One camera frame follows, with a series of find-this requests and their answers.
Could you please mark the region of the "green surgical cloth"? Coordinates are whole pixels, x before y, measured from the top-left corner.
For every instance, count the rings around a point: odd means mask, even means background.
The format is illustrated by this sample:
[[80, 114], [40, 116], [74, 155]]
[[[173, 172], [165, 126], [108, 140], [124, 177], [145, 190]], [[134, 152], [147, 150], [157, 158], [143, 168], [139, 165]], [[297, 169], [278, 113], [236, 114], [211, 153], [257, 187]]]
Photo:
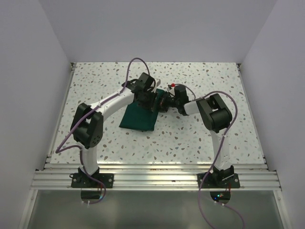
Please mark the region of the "green surgical cloth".
[[123, 118], [119, 124], [120, 128], [138, 130], [138, 131], [154, 131], [155, 123], [160, 111], [158, 103], [161, 101], [161, 96], [165, 93], [162, 89], [157, 89], [157, 97], [152, 110], [146, 110], [140, 107], [134, 100], [127, 105]]

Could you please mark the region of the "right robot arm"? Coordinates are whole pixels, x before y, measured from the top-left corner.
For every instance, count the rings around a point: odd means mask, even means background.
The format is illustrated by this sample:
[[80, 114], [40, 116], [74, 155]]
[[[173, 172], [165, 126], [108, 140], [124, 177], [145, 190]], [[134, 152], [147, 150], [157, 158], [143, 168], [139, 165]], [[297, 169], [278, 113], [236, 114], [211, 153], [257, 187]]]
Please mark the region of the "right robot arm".
[[210, 131], [214, 160], [208, 172], [197, 175], [198, 185], [203, 188], [225, 187], [229, 180], [234, 178], [227, 134], [237, 116], [232, 116], [220, 96], [222, 92], [212, 92], [203, 98], [190, 101], [186, 89], [182, 84], [169, 85], [167, 92], [161, 96], [158, 108], [162, 112], [176, 108], [178, 113], [184, 116], [201, 116], [205, 128]]

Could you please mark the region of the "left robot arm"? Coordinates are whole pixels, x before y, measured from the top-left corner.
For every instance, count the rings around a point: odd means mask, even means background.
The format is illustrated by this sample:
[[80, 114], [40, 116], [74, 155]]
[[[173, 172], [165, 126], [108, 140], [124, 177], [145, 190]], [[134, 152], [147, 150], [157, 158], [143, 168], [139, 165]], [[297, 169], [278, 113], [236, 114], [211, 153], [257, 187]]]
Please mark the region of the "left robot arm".
[[71, 125], [71, 133], [80, 147], [82, 181], [88, 187], [98, 184], [97, 145], [103, 136], [103, 124], [111, 115], [125, 107], [120, 127], [152, 131], [158, 116], [155, 107], [159, 79], [142, 73], [138, 79], [125, 82], [122, 88], [100, 100], [78, 106]]

